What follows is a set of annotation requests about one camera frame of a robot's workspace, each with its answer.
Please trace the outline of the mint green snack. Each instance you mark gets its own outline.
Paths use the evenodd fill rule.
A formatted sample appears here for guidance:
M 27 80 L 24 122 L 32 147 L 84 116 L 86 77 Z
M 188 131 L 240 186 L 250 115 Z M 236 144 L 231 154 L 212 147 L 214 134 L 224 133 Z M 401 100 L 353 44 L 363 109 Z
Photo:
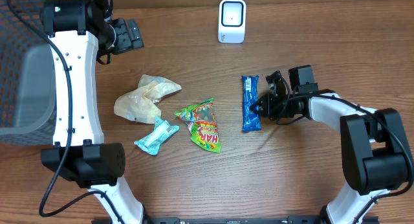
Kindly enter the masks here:
M 150 155 L 157 155 L 160 146 L 179 129 L 179 126 L 171 125 L 167 120 L 155 117 L 154 130 L 144 138 L 134 141 L 134 145 Z

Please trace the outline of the beige snack bag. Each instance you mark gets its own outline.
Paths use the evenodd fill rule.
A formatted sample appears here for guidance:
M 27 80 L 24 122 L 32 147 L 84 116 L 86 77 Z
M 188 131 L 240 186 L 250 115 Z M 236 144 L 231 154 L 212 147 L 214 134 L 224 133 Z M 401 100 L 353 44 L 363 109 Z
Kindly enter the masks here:
M 154 124 L 162 114 L 157 103 L 181 89 L 179 84 L 167 78 L 143 74 L 135 90 L 116 100 L 114 114 L 130 121 Z

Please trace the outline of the blue cookie pack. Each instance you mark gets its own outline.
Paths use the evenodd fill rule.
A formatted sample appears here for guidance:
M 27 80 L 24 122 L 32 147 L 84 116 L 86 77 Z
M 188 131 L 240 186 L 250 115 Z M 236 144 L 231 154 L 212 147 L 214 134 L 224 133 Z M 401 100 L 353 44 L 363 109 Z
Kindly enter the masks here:
M 242 131 L 261 130 L 261 121 L 257 113 L 250 110 L 250 106 L 258 101 L 257 83 L 259 76 L 242 76 L 243 82 L 243 127 Z

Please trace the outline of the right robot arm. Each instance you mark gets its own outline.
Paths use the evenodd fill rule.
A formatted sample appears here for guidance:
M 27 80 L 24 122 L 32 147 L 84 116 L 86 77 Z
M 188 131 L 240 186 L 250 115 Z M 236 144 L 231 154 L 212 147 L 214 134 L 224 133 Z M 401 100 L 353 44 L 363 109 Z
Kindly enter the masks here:
M 340 133 L 345 184 L 319 215 L 304 223 L 378 223 L 368 211 L 387 197 L 413 186 L 413 156 L 399 112 L 373 109 L 320 89 L 310 65 L 266 77 L 270 92 L 258 98 L 251 112 L 287 126 L 303 118 L 321 122 Z

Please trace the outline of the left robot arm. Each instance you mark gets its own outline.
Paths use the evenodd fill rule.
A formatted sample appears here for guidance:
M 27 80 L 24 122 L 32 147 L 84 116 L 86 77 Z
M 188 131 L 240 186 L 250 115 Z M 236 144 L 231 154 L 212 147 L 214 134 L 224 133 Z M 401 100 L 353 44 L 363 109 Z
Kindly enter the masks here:
M 57 112 L 54 146 L 41 152 L 41 162 L 95 196 L 111 223 L 143 223 L 144 207 L 124 177 L 124 147 L 105 141 L 98 116 L 96 64 L 131 48 L 124 20 L 111 18 L 112 4 L 44 2 L 41 22 L 54 58 Z

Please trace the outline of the green gummy candy bag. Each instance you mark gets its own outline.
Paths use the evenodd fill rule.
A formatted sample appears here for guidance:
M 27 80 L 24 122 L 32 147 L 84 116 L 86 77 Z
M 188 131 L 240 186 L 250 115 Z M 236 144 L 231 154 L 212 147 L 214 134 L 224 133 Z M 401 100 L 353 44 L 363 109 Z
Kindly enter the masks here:
M 213 110 L 213 98 L 176 111 L 175 116 L 186 123 L 191 133 L 192 142 L 206 151 L 221 152 L 219 130 Z

